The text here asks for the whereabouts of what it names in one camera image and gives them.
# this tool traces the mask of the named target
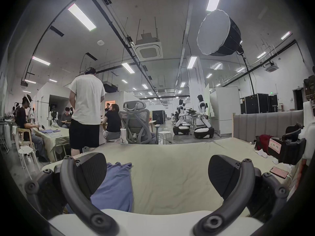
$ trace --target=woman in black shirt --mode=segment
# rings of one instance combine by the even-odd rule
[[[119,117],[119,106],[112,104],[109,111],[105,114],[103,120],[103,136],[106,140],[114,140],[120,138],[121,120]]]

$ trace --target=white t-shirt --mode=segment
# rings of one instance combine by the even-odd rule
[[[76,77],[69,89],[76,94],[72,118],[81,124],[100,124],[100,98],[105,95],[102,81],[93,74]]]

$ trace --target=red bag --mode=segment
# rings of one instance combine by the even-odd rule
[[[267,153],[268,151],[268,146],[269,146],[269,140],[273,136],[270,135],[260,135],[256,136],[256,145],[255,145],[255,150],[263,150],[264,152]]]

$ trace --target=softbox light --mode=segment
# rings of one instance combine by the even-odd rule
[[[200,25],[197,44],[205,55],[226,56],[236,51],[242,53],[240,42],[240,30],[223,10],[212,11]]]

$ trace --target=person's hair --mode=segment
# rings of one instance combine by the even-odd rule
[[[201,95],[201,94],[200,94],[200,95],[198,95],[198,96],[197,96],[197,98],[198,98],[198,100],[199,100],[199,101],[203,101],[203,97],[202,97],[202,95]]]
[[[112,111],[119,111],[119,106],[117,104],[112,104]]]
[[[26,96],[29,98],[29,100],[30,100],[30,102],[31,102],[31,101],[32,101],[32,98],[29,96],[29,94],[27,94]],[[24,105],[25,103],[28,102],[26,96],[24,96],[24,97],[22,98],[22,105]]]
[[[93,67],[89,67],[86,71],[85,74],[95,74],[96,70]]]

